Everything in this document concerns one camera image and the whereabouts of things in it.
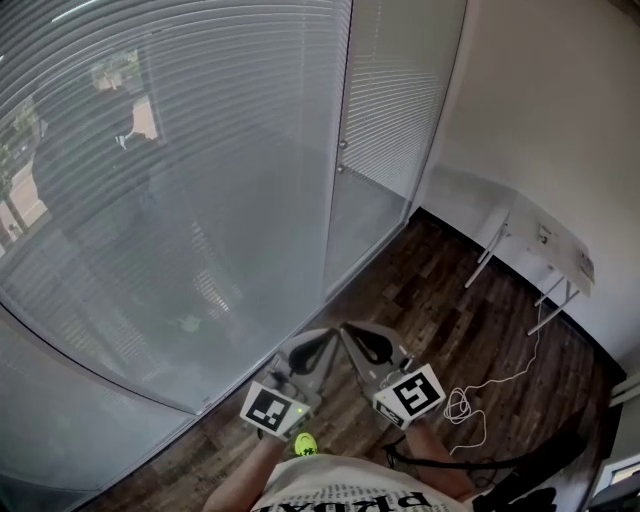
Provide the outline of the white folding table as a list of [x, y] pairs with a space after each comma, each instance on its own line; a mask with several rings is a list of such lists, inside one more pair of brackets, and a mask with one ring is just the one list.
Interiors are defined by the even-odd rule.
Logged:
[[478, 257], [477, 267], [466, 281], [466, 287], [474, 283], [498, 247], [509, 238], [521, 243], [526, 251], [544, 262], [550, 276], [558, 276], [552, 285], [543, 287], [543, 294], [534, 303], [536, 308], [540, 308], [559, 286], [565, 287], [564, 301], [527, 331], [531, 336], [559, 315], [576, 297], [591, 295], [595, 282], [589, 281], [579, 267], [579, 253], [585, 252], [590, 257], [589, 249], [562, 223], [526, 196], [518, 193], [505, 219]]

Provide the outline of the black body-worn device box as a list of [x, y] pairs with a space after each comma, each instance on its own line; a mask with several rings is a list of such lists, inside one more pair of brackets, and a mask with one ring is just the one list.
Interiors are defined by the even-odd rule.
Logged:
[[473, 512], [506, 512], [507, 506], [517, 498], [579, 457], [586, 445], [587, 441], [575, 432], [559, 432], [526, 455], [496, 463], [496, 468], [512, 468], [512, 471], [489, 493], [473, 500]]

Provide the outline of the person's right forearm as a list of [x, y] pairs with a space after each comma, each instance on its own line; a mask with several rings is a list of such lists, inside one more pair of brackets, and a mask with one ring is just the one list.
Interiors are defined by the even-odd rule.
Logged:
[[[412, 458], [442, 463], [454, 462], [425, 418], [414, 421], [405, 435]], [[464, 502], [475, 494], [472, 481], [461, 469], [419, 466], [417, 472], [425, 485], [459, 502]]]

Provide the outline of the person's left forearm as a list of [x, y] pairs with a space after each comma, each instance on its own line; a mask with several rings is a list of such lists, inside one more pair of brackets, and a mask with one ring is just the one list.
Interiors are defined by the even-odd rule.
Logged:
[[206, 500], [202, 512], [250, 512], [281, 461], [287, 443], [265, 435]]

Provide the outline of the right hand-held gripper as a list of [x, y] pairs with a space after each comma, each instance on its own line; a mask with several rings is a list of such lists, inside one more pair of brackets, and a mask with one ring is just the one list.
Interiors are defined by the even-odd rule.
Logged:
[[[379, 367], [392, 369], [404, 359], [399, 335], [386, 326], [344, 322], [340, 335], [351, 363], [365, 385], [376, 382]], [[372, 406], [392, 425], [406, 431], [414, 420], [440, 405], [445, 397], [432, 366], [425, 364], [376, 392]]]

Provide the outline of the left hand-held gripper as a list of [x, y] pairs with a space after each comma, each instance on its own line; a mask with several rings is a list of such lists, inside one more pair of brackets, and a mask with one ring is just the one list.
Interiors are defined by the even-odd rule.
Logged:
[[290, 371], [269, 369], [248, 387], [240, 418], [282, 441], [294, 437], [322, 403], [322, 390], [337, 348], [335, 328], [315, 329], [292, 339]]

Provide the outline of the white printed t-shirt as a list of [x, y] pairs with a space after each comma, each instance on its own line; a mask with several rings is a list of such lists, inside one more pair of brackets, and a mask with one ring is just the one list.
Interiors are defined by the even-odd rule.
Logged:
[[473, 512], [413, 477], [376, 463], [314, 455], [279, 464], [251, 512]]

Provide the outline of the white window blinds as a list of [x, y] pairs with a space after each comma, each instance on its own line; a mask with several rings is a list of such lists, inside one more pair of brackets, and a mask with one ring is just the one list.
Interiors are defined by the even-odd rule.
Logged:
[[406, 221], [429, 155], [467, 0], [355, 0], [332, 276], [341, 286]]
[[0, 298], [203, 411], [321, 305], [340, 0], [0, 0]]

